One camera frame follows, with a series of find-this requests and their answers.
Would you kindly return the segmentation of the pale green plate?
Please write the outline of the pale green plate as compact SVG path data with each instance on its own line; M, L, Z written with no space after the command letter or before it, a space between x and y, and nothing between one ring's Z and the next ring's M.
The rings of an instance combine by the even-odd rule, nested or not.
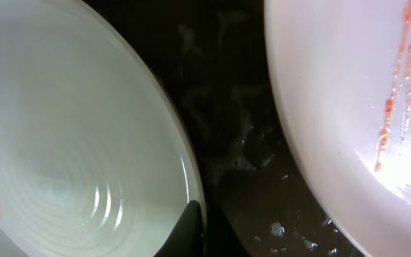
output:
M0 1L0 256L155 256L195 156L162 86L82 1Z

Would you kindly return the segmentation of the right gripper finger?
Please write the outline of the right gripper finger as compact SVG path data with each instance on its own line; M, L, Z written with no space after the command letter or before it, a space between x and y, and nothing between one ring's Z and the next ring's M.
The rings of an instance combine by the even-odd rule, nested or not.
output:
M155 257L201 257L202 255L201 206L197 201L190 201Z

